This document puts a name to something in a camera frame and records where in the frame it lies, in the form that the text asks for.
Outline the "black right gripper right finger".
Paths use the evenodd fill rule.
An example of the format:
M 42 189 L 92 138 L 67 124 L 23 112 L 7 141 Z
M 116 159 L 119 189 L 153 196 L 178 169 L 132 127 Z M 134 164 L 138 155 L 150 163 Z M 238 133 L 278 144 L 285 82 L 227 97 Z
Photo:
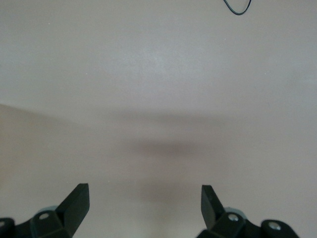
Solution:
M 264 220 L 260 226 L 251 223 L 245 214 L 223 207 L 211 185 L 202 185 L 201 212 L 206 225 L 199 238 L 296 238 L 296 232 L 285 222 Z

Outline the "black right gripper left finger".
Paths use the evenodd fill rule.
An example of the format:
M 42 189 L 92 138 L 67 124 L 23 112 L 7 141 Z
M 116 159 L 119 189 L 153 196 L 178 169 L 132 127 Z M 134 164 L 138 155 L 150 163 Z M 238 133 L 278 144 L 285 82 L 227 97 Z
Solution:
M 58 205 L 42 209 L 21 224 L 0 219 L 2 238 L 72 238 L 90 208 L 89 185 L 78 184 Z

